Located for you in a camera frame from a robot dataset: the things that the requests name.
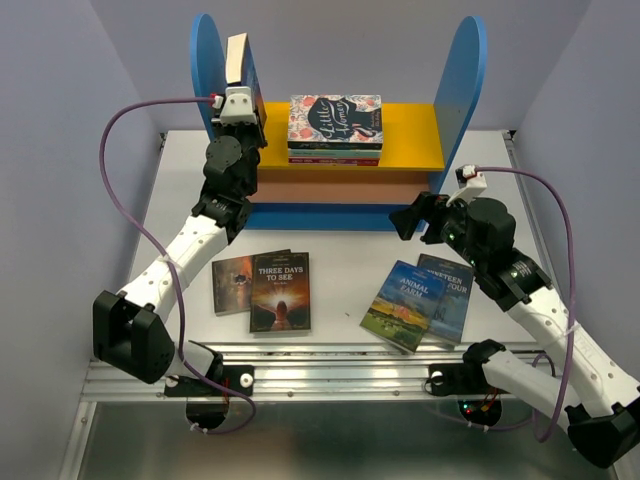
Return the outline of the Jane Eyre blue book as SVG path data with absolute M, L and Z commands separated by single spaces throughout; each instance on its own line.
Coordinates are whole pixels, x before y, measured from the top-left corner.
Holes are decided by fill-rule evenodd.
M 262 126 L 267 112 L 247 32 L 230 36 L 226 46 L 225 75 L 228 87 L 249 87 Z

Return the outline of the Animal Farm book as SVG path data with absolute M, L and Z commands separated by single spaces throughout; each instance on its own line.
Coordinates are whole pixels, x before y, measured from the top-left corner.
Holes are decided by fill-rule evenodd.
M 445 281 L 426 269 L 397 261 L 360 322 L 360 327 L 413 354 L 446 291 Z

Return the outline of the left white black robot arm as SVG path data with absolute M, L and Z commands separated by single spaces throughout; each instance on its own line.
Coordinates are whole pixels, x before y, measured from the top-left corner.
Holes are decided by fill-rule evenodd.
M 163 376 L 185 377 L 199 393 L 228 394 L 222 357 L 183 336 L 172 338 L 165 322 L 172 309 L 186 318 L 183 293 L 210 261 L 244 228 L 257 191 L 260 123 L 213 123 L 206 150 L 205 181 L 196 205 L 168 246 L 154 240 L 159 254 L 118 292 L 104 291 L 93 303 L 93 350 L 111 366 L 152 384 Z

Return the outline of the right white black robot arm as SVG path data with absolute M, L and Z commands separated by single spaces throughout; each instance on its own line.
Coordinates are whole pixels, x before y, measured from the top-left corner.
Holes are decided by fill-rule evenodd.
M 524 328 L 568 384 L 525 363 L 505 345 L 472 344 L 462 360 L 436 364 L 435 396 L 479 394 L 494 387 L 557 419 L 591 464 L 609 468 L 639 443 L 639 382 L 621 369 L 577 321 L 550 278 L 514 246 L 516 220 L 495 199 L 452 200 L 421 193 L 389 219 L 408 240 L 419 222 L 426 244 L 448 245 L 467 261 L 480 290 Z

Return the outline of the red spine book in stack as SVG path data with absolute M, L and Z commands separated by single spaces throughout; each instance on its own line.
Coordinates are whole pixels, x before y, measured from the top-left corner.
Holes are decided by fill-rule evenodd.
M 331 158 L 331 157 L 289 157 L 288 163 L 291 165 L 338 165 L 338 166 L 358 166 L 377 167 L 379 158 Z

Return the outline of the green spine book in stack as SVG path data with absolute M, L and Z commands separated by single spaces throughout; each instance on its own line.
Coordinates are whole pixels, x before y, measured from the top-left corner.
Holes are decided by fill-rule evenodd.
M 367 149 L 302 149 L 289 148 L 290 157 L 313 157 L 313 158 L 369 158 L 380 159 L 381 150 Z

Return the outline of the blue yellow wooden bookshelf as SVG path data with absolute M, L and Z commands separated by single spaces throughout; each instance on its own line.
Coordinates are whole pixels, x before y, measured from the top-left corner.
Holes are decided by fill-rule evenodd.
M 478 103 L 484 22 L 469 16 L 451 43 L 430 104 L 372 95 L 263 100 L 246 35 L 222 40 L 198 15 L 190 68 L 209 144 L 194 215 L 243 228 L 388 231 L 390 212 L 436 193 Z

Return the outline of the Little Women floral book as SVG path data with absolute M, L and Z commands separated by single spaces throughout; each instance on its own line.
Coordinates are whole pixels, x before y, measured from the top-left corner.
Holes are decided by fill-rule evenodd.
M 382 105 L 380 95 L 292 95 L 287 146 L 381 151 Z

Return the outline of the Nineteen Eighty-Four blue book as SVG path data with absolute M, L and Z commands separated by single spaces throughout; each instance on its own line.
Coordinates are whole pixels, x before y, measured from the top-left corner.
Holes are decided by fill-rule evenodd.
M 418 266 L 446 282 L 446 292 L 435 307 L 427 334 L 442 342 L 457 345 L 462 340 L 473 286 L 472 269 L 460 263 L 421 254 Z

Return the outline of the dark brown book underneath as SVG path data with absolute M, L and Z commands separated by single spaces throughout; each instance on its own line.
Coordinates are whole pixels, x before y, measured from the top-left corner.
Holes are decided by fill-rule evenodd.
M 289 249 L 218 260 L 212 263 L 214 312 L 220 315 L 250 312 L 253 267 L 259 257 L 290 253 Z

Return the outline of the Three Days To See book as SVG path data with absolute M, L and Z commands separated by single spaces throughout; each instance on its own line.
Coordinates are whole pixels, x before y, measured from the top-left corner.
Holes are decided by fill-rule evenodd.
M 253 261 L 249 331 L 281 334 L 311 330 L 308 252 L 259 255 Z

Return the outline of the aluminium rail frame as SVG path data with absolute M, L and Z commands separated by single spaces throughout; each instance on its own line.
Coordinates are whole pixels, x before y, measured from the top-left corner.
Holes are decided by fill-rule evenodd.
M 289 249 L 310 256 L 312 329 L 253 335 L 246 316 L 216 316 L 211 274 L 185 299 L 187 334 L 228 364 L 255 368 L 252 422 L 230 435 L 192 432 L 185 403 L 92 362 L 61 475 L 65 479 L 631 479 L 629 459 L 602 470 L 563 434 L 538 443 L 527 407 L 503 400 L 501 428 L 460 422 L 454 399 L 428 396 L 428 367 L 461 356 L 425 342 L 405 355 L 360 327 L 397 261 L 444 245 L 394 232 L 243 231 L 225 257 Z

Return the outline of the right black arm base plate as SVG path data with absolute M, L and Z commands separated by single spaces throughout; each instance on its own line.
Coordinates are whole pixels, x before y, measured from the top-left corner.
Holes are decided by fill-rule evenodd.
M 506 380 L 499 380 L 497 384 L 487 382 L 485 368 L 496 370 L 505 363 L 486 361 L 484 363 L 437 363 L 428 367 L 428 376 L 424 387 L 426 391 L 436 397 L 451 395 L 484 395 L 497 389 L 500 394 L 510 393 L 506 390 Z

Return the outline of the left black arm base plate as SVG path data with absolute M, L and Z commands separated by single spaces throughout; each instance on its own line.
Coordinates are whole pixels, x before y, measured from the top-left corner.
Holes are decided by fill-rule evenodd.
M 246 396 L 253 395 L 255 369 L 252 365 L 225 365 L 214 382 Z M 226 393 L 201 380 L 172 376 L 165 380 L 163 394 L 168 398 L 223 397 Z

